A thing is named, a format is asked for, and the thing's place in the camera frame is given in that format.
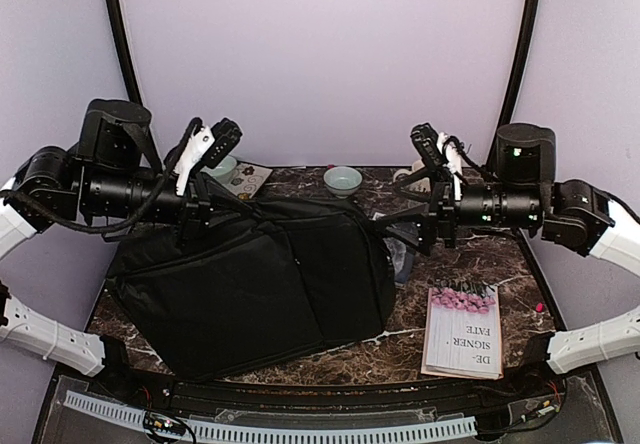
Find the black student backpack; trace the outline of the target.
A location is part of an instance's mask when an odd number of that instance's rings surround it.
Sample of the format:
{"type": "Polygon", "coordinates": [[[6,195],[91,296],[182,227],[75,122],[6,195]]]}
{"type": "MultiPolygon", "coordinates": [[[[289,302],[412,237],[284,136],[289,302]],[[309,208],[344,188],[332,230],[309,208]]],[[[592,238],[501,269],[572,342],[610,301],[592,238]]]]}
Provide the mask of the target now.
{"type": "Polygon", "coordinates": [[[389,250],[345,200],[263,199],[121,243],[105,283],[182,379],[207,381],[380,333],[395,304],[389,250]]]}

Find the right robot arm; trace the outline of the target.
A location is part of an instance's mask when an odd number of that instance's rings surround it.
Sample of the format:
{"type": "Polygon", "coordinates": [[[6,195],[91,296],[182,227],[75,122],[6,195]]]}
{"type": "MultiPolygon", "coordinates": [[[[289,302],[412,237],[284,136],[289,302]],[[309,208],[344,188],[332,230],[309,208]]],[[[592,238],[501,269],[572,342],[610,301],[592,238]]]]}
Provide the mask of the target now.
{"type": "Polygon", "coordinates": [[[437,240],[454,247],[461,227],[523,229],[638,274],[638,215],[583,180],[556,181],[552,129],[528,123],[500,127],[492,170],[473,162],[457,137],[428,123],[415,126],[410,137],[423,166],[393,188],[417,205],[376,219],[383,236],[427,255],[437,240]]]}

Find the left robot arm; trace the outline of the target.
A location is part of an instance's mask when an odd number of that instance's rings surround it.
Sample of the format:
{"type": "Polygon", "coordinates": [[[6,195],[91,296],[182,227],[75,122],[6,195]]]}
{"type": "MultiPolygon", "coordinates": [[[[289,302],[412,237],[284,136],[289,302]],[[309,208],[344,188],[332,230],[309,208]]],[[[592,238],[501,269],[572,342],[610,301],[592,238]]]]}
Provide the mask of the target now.
{"type": "Polygon", "coordinates": [[[57,224],[122,240],[110,274],[154,273],[198,258],[216,228],[254,214],[202,172],[239,142],[235,122],[192,119],[164,161],[150,123],[138,104],[93,100],[71,149],[40,149],[2,187],[2,255],[57,224]]]}

